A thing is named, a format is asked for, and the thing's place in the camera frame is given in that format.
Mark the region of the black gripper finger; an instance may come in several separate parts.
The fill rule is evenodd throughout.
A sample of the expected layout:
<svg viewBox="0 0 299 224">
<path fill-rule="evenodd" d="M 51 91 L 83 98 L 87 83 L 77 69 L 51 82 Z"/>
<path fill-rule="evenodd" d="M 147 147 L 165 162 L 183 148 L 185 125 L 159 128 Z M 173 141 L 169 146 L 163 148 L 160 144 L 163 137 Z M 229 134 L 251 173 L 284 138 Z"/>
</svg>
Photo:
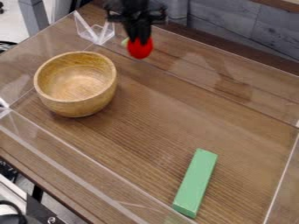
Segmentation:
<svg viewBox="0 0 299 224">
<path fill-rule="evenodd" d="M 139 38 L 141 45 L 144 46 L 151 38 L 151 23 L 147 20 L 139 22 Z"/>
<path fill-rule="evenodd" d="M 137 38 L 137 34 L 139 34 L 137 23 L 125 22 L 124 23 L 124 28 L 125 28 L 125 32 L 127 32 L 127 35 L 129 37 L 129 40 L 132 42 L 135 42 L 136 38 Z"/>
</svg>

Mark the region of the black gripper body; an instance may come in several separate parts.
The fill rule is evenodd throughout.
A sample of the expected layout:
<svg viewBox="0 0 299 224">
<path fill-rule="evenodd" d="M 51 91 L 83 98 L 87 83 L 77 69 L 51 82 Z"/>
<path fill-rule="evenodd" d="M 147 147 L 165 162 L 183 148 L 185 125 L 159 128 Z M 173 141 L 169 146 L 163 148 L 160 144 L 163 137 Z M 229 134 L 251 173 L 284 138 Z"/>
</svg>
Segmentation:
<svg viewBox="0 0 299 224">
<path fill-rule="evenodd" d="M 109 22 L 148 19 L 151 23 L 160 24 L 167 19 L 167 6 L 160 0 L 104 0 L 103 9 Z"/>
</svg>

